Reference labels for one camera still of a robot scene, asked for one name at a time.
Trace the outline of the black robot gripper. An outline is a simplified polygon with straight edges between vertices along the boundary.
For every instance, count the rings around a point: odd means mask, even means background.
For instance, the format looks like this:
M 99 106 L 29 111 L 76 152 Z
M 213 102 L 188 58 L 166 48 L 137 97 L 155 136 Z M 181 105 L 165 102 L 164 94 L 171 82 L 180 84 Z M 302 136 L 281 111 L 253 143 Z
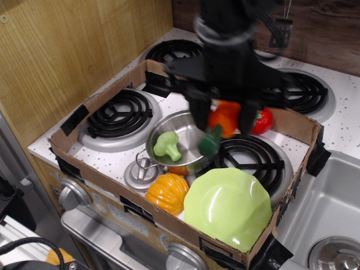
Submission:
M 240 39 L 201 39 L 198 55 L 175 58 L 164 66 L 172 90 L 184 95 L 197 128 L 205 131 L 212 99 L 238 102 L 238 126 L 248 136 L 264 106 L 289 105 L 291 78 L 262 63 L 253 44 Z

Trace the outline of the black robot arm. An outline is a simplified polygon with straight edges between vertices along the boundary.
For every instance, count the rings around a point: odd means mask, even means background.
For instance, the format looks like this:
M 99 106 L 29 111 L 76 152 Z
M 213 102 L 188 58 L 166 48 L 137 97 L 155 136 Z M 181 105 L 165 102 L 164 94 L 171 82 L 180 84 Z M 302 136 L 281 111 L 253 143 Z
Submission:
M 196 57 L 177 58 L 164 66 L 170 90 L 184 95 L 196 126 L 208 126 L 213 99 L 241 105 L 238 124 L 247 136 L 257 112 L 265 106 L 288 106 L 292 78 L 258 60 L 253 49 L 255 24 L 262 20 L 281 39 L 268 13 L 279 1 L 200 1 L 194 30 L 202 42 Z

